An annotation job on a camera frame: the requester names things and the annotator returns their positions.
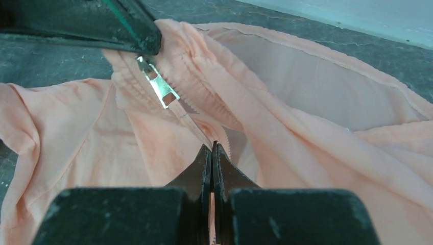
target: zipper slider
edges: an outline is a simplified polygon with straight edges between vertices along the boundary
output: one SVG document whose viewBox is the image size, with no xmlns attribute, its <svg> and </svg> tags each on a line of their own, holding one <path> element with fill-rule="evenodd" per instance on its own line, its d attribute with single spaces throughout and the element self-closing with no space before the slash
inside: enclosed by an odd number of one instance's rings
<svg viewBox="0 0 433 245">
<path fill-rule="evenodd" d="M 153 64 L 147 62 L 144 56 L 137 56 L 138 67 L 150 82 L 153 90 L 158 96 L 164 109 L 169 107 L 169 104 L 174 100 L 180 100 L 180 96 L 174 89 L 164 80 Z"/>
</svg>

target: white wall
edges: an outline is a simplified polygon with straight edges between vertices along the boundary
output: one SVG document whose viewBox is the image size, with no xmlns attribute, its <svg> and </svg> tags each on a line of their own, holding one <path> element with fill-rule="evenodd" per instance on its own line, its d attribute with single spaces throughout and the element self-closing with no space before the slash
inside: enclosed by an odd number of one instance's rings
<svg viewBox="0 0 433 245">
<path fill-rule="evenodd" d="M 433 0 L 239 1 L 395 41 L 433 48 Z"/>
</svg>

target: peach garment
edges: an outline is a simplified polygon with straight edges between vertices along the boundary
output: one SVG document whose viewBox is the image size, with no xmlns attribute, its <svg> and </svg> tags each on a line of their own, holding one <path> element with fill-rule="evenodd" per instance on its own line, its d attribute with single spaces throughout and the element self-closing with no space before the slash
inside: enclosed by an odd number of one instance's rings
<svg viewBox="0 0 433 245">
<path fill-rule="evenodd" d="M 432 104 L 365 63 L 288 34 L 157 24 L 160 73 L 250 178 L 263 187 L 350 189 L 383 244 L 433 244 Z M 30 244 L 65 188 L 162 186 L 196 156 L 202 143 L 163 110 L 135 55 L 104 54 L 111 80 L 0 84 L 0 138 L 19 154 L 0 244 Z"/>
</svg>

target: gathered fabric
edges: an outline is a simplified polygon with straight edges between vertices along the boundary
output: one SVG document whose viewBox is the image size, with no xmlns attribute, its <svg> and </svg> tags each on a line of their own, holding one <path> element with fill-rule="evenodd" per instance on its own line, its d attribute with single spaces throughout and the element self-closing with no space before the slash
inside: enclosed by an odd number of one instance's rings
<svg viewBox="0 0 433 245">
<path fill-rule="evenodd" d="M 382 244 L 433 244 L 433 105 L 396 78 L 289 34 L 157 20 L 156 67 L 180 104 L 264 188 L 342 188 Z M 199 139 L 163 109 L 136 54 L 110 80 L 0 84 L 0 139 L 18 153 L 0 244 L 27 245 L 66 188 L 163 186 Z"/>
</svg>

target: zipper teeth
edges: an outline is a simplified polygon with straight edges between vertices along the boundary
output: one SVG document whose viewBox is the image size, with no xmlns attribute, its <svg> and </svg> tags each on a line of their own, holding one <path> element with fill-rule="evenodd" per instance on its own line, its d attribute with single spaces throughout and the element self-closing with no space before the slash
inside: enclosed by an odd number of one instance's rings
<svg viewBox="0 0 433 245">
<path fill-rule="evenodd" d="M 185 93 L 180 90 L 178 87 L 172 87 L 173 90 L 180 96 L 180 98 L 187 104 L 189 105 L 193 110 L 195 110 L 198 114 L 202 115 L 202 116 L 207 116 L 210 117 L 209 115 L 207 115 L 205 112 L 201 111 L 200 109 L 198 109 L 194 103 L 188 98 L 188 96 L 185 95 Z M 221 142 L 221 145 L 226 145 L 226 147 L 224 148 L 224 150 L 226 151 L 227 156 L 229 157 L 229 159 L 231 158 L 231 147 L 230 147 L 230 141 L 229 141 L 229 137 L 227 135 L 227 131 L 226 129 L 221 125 L 220 123 L 220 127 L 222 128 L 222 132 L 224 132 L 224 135 L 222 139 L 219 139 Z"/>
<path fill-rule="evenodd" d="M 144 68 L 142 68 L 140 65 L 141 65 L 141 63 L 140 63 L 140 61 L 138 60 L 138 57 L 136 58 L 136 60 L 137 60 L 137 64 L 138 64 L 138 67 L 140 68 L 140 70 L 141 70 L 141 73 L 143 73 L 144 75 L 145 75 L 145 77 L 146 77 L 146 80 L 150 83 L 151 81 L 149 80 L 149 77 L 148 77 L 148 75 L 147 75 L 147 73 L 146 73 L 146 71 L 144 70 Z M 173 86 L 173 85 L 171 85 L 168 81 L 168 79 L 166 79 L 160 72 L 159 72 L 159 69 L 157 69 L 156 67 L 155 67 L 155 64 L 152 64 L 153 65 L 153 69 L 157 72 L 157 76 L 159 76 L 159 77 L 161 77 L 163 80 L 164 80 L 164 82 L 170 87 L 170 89 L 172 89 L 175 93 L 177 93 L 177 95 L 180 97 L 180 99 L 182 99 L 187 105 L 189 105 L 193 110 L 195 110 L 196 112 L 198 112 L 198 114 L 200 114 L 200 115 L 203 115 L 203 116 L 206 116 L 206 117 L 210 117 L 210 118 L 212 118 L 211 116 L 209 116 L 209 115 L 207 115 L 205 112 L 203 112 L 203 111 L 201 111 L 200 109 L 198 109 L 198 107 L 196 107 L 195 105 L 194 105 L 194 103 L 188 98 L 188 96 L 186 96 L 186 94 L 178 87 L 178 86 Z M 227 132 L 226 132 L 226 130 L 224 129 L 224 127 L 222 126 L 222 124 L 220 123 L 219 124 L 219 127 L 221 127 L 221 132 L 222 132 L 222 134 L 223 135 L 218 135 L 219 137 L 222 137 L 222 138 L 220 138 L 219 140 L 220 140 L 220 144 L 221 145 L 224 145 L 225 146 L 225 148 L 224 148 L 224 150 L 225 150 L 225 152 L 226 152 L 226 154 L 227 154 L 227 156 L 229 157 L 229 159 L 231 158 L 231 149 L 230 149 L 230 142 L 229 142 L 229 139 L 228 139 L 228 136 L 227 136 Z"/>
</svg>

